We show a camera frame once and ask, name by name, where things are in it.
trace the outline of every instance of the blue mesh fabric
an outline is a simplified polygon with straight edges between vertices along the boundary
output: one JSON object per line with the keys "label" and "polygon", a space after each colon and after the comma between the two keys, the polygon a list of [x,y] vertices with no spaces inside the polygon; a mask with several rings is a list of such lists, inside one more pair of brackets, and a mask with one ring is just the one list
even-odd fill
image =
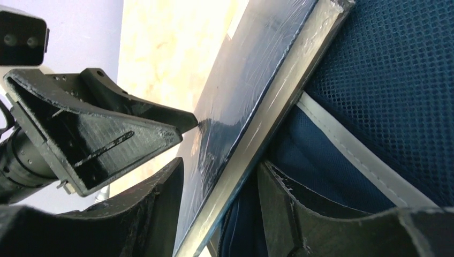
{"label": "blue mesh fabric", "polygon": [[306,90],[434,202],[454,205],[454,1],[358,0]]}

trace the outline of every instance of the black plastic mount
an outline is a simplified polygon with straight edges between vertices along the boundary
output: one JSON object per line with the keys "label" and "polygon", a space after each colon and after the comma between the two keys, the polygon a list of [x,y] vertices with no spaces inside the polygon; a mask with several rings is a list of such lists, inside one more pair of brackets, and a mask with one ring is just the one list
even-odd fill
{"label": "black plastic mount", "polygon": [[8,72],[11,113],[67,192],[87,196],[182,141],[189,112],[137,98],[101,69]]}
{"label": "black plastic mount", "polygon": [[287,177],[258,167],[268,255],[452,256],[454,209],[394,208],[368,214],[339,205]]}
{"label": "black plastic mount", "polygon": [[84,211],[51,215],[0,206],[0,256],[172,257],[183,160]]}

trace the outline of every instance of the robotic arm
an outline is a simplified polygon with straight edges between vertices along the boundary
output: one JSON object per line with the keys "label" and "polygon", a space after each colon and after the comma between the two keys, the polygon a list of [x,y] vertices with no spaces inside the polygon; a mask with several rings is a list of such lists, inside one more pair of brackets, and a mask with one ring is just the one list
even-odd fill
{"label": "robotic arm", "polygon": [[44,74],[46,22],[0,6],[0,109],[13,130],[0,145],[0,203],[18,202],[59,180],[87,196],[182,140],[189,112],[129,95],[101,69]]}

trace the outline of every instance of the dark blue panel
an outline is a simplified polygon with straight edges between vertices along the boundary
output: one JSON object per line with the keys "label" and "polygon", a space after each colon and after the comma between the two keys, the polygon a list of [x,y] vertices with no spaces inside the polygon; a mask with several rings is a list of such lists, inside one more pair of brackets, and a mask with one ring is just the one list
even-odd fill
{"label": "dark blue panel", "polygon": [[454,205],[454,1],[360,0],[308,94],[440,206]]}
{"label": "dark blue panel", "polygon": [[276,134],[269,159],[287,176],[351,208],[378,213],[394,207],[298,107]]}
{"label": "dark blue panel", "polygon": [[184,135],[185,163],[176,245],[211,193],[316,0],[250,0],[221,46],[200,97],[197,129]]}

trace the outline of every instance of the blue fabric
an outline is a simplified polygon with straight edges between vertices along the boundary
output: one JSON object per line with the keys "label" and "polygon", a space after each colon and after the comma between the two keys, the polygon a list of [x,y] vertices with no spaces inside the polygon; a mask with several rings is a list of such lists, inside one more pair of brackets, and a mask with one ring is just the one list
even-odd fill
{"label": "blue fabric", "polygon": [[[359,0],[306,91],[436,204],[453,206],[453,81],[454,1]],[[349,207],[392,207],[320,133],[294,108],[269,148],[272,161]]]}
{"label": "blue fabric", "polygon": [[252,173],[226,216],[218,257],[267,257],[256,173]]}
{"label": "blue fabric", "polygon": [[370,213],[394,206],[298,107],[269,151],[270,161],[287,176],[326,198]]}
{"label": "blue fabric", "polygon": [[306,90],[436,204],[454,205],[454,1],[357,1]]}

